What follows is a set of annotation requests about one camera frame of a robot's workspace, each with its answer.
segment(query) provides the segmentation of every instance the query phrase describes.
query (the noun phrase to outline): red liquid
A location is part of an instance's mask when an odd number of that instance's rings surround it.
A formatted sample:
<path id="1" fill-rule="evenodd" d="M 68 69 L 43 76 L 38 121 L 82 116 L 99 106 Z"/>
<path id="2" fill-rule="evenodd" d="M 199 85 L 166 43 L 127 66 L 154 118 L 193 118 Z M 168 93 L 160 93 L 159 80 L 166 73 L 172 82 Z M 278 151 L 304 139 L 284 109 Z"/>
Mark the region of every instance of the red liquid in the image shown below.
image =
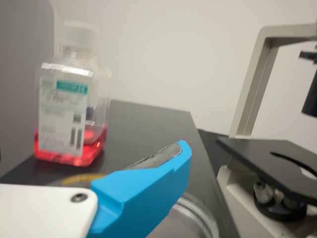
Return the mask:
<path id="1" fill-rule="evenodd" d="M 82 156 L 74 156 L 71 154 L 61 154 L 56 152 L 49 152 L 45 150 L 39 150 L 38 132 L 36 131 L 34 136 L 34 155 L 39 160 L 45 160 L 60 164 L 68 164 L 79 167 L 89 166 L 97 155 L 102 151 L 104 144 L 106 143 L 107 125 L 104 127 L 100 136 L 92 144 L 84 144 Z M 85 130 L 84 141 L 89 140 L 94 136 L 94 132 L 91 130 Z"/>

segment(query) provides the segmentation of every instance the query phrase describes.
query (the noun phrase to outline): blue plastic holder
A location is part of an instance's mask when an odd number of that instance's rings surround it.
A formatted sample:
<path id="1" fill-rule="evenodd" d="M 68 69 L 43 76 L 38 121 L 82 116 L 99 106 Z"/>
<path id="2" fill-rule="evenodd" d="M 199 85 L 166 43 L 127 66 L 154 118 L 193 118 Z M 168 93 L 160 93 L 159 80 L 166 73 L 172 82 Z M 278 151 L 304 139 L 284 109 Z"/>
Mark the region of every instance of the blue plastic holder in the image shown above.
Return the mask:
<path id="1" fill-rule="evenodd" d="M 89 238 L 145 238 L 185 192 L 192 151 L 181 140 L 181 153 L 157 168 L 117 171 L 91 183 L 98 210 Z"/>

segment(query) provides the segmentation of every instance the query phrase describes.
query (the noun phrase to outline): white device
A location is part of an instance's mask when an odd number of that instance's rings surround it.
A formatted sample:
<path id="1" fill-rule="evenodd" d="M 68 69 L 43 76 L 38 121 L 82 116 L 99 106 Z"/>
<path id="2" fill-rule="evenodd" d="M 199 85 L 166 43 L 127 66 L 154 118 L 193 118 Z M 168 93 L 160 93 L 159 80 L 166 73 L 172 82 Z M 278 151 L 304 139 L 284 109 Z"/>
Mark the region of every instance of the white device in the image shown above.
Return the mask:
<path id="1" fill-rule="evenodd" d="M 84 238 L 96 210 L 86 188 L 0 184 L 0 237 Z"/>
<path id="2" fill-rule="evenodd" d="M 230 137 L 251 136 L 278 48 L 317 40 L 317 24 L 264 27 L 251 56 L 246 78 L 230 129 Z M 317 238 L 317 208 L 307 216 L 286 223 L 264 216 L 254 205 L 253 185 L 259 178 L 236 160 L 222 166 L 217 180 L 242 238 Z"/>

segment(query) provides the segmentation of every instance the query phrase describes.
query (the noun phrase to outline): screw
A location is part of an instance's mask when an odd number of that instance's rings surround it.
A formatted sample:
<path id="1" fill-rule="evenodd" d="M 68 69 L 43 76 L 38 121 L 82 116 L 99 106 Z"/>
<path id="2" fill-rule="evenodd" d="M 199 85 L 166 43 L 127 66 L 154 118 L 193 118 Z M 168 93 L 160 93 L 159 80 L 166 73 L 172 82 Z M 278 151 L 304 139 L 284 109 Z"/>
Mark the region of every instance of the screw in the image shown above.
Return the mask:
<path id="1" fill-rule="evenodd" d="M 87 199 L 88 195 L 84 193 L 78 193 L 71 197 L 70 201 L 72 202 L 83 202 Z"/>

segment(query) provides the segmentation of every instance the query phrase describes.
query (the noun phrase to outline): bottle label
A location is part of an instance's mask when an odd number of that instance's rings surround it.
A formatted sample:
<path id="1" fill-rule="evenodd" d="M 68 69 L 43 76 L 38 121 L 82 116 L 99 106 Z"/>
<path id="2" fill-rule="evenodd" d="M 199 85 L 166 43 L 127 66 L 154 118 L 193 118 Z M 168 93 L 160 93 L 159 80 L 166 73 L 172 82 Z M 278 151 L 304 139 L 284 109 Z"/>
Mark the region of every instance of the bottle label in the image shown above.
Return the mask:
<path id="1" fill-rule="evenodd" d="M 88 85 L 42 77 L 39 92 L 39 150 L 81 156 Z"/>

